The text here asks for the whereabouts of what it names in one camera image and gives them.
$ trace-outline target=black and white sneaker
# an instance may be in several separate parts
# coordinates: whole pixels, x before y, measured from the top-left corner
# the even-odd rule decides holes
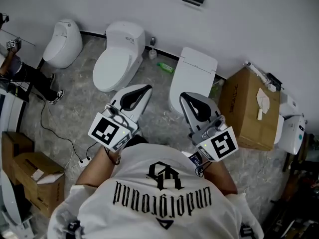
[[[57,93],[58,93],[58,96],[56,97],[56,99],[54,99],[53,101],[48,101],[49,104],[51,104],[51,105],[56,104],[64,96],[64,90],[60,90]]]
[[[55,80],[55,74],[51,74],[48,79],[49,79],[50,88],[52,88],[52,84]]]

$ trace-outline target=power strip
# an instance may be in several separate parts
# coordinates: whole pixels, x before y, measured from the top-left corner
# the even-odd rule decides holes
[[[79,166],[80,167],[86,167],[90,162],[91,162],[91,158],[89,158],[89,159],[87,159],[87,158],[85,158],[85,159],[82,159],[82,162],[81,161],[79,161]]]

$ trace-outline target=toilet tank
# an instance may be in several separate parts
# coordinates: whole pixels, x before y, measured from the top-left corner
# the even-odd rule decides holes
[[[106,29],[106,38],[107,48],[127,48],[137,56],[141,55],[145,49],[144,29],[132,22],[117,21],[110,24]]]

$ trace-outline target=floor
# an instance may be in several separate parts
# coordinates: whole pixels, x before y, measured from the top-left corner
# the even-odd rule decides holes
[[[92,72],[100,54],[104,51],[105,40],[97,37],[83,36],[83,50],[74,63],[67,69],[54,69],[44,64],[42,72],[49,76],[56,74],[53,89],[64,89],[65,96],[55,105],[46,106],[43,110],[43,125],[53,129],[59,136],[73,141],[76,153],[83,159],[86,149],[94,143],[88,135],[88,129],[97,112],[101,112],[114,92],[103,93],[96,89],[92,80]],[[147,109],[140,119],[140,127],[145,138],[151,143],[168,144],[178,150],[192,151],[193,146],[187,139],[188,126],[185,119],[173,114],[167,104],[169,87],[173,75],[161,70],[156,63],[165,62],[175,67],[177,61],[159,55],[150,60],[145,51],[143,63],[130,82],[132,84],[151,84],[153,95]],[[75,183],[82,169],[78,166],[78,158],[73,154],[70,142],[58,139],[40,125],[40,114],[44,102],[35,95],[30,95],[20,130],[35,141],[35,150],[42,151],[61,166],[66,167],[66,194]],[[97,146],[89,150],[94,156]],[[274,149],[262,152],[240,148],[235,154],[224,160],[239,192],[247,194],[248,204],[262,222],[272,204],[286,184],[282,173],[285,152]],[[47,220],[41,215],[38,222],[45,227]]]

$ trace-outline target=large cardboard box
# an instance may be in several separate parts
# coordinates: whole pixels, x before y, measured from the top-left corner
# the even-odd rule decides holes
[[[270,99],[269,110],[262,120],[257,120],[259,88]],[[279,104],[280,92],[269,91],[257,75],[243,68],[226,81],[218,107],[226,124],[233,127],[240,147],[270,151],[274,147]]]
[[[45,154],[22,153],[13,160],[15,176],[24,186],[25,197],[46,217],[64,201],[64,169]],[[39,184],[48,179],[51,183]]]
[[[13,158],[23,152],[33,152],[34,143],[23,133],[2,132],[2,168],[10,181],[16,186],[19,181],[15,178],[12,163]]]

